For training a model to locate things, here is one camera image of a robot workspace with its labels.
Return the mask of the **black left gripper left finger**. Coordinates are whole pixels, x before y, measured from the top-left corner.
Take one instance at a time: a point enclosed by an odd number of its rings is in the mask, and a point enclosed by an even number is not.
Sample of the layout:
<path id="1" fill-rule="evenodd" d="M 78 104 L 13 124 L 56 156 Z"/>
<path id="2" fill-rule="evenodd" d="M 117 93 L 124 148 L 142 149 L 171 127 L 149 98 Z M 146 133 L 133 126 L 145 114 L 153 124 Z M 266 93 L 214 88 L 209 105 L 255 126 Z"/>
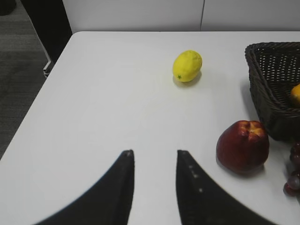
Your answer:
<path id="1" fill-rule="evenodd" d="M 39 225 L 126 225 L 135 185 L 133 150 L 123 151 L 82 196 Z"/>

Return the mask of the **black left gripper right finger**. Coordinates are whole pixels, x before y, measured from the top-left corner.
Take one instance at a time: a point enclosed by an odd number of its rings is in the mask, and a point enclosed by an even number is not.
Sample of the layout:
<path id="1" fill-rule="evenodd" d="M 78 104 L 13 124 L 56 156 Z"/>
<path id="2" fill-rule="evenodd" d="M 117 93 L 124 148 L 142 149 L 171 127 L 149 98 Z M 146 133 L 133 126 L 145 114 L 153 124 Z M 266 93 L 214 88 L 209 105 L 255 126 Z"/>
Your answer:
<path id="1" fill-rule="evenodd" d="M 177 204 L 183 225 L 270 225 L 227 194 L 187 150 L 177 151 Z"/>

